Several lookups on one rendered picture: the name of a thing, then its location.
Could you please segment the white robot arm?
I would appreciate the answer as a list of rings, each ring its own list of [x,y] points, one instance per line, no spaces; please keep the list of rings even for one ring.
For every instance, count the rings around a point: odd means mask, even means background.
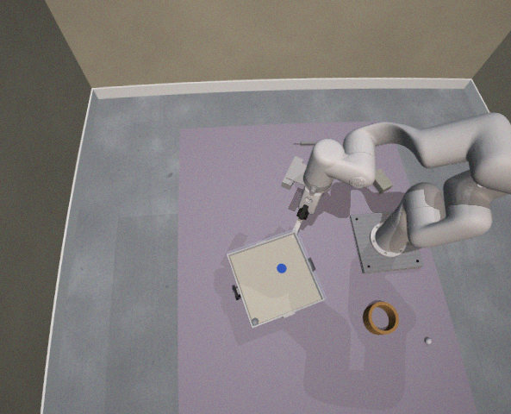
[[[375,147],[389,143],[408,148],[425,168],[469,161],[470,170],[444,183],[446,217],[436,185],[422,182],[411,186],[387,220],[371,230],[371,245],[379,254],[395,257],[404,251],[407,242],[431,248],[489,230],[489,203],[511,194],[511,124],[500,113],[425,129],[377,122],[351,131],[343,147],[333,139],[319,140],[307,165],[295,156],[281,187],[290,190],[297,182],[315,194],[326,191],[334,179],[356,188],[369,187],[376,178]]]

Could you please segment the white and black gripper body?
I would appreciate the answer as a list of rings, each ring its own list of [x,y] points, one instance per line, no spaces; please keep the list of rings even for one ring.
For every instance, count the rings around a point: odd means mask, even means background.
[[[298,208],[302,208],[305,204],[308,206],[308,213],[314,214],[317,204],[319,203],[323,192],[315,192],[315,194],[309,193],[310,189],[304,186]]]

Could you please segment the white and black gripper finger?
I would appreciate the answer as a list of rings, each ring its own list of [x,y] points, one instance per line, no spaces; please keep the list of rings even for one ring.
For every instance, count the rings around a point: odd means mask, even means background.
[[[298,212],[297,212],[296,216],[298,216],[298,217],[299,217],[299,219],[301,219],[301,220],[302,220],[303,218],[304,218],[304,220],[306,220],[306,219],[307,219],[307,217],[308,217],[308,214],[309,214],[309,213],[308,213],[308,211],[307,211],[307,208],[308,208],[308,206],[305,204],[302,208],[300,208],[300,209],[298,210]],[[305,217],[304,215],[305,215],[306,217]]]

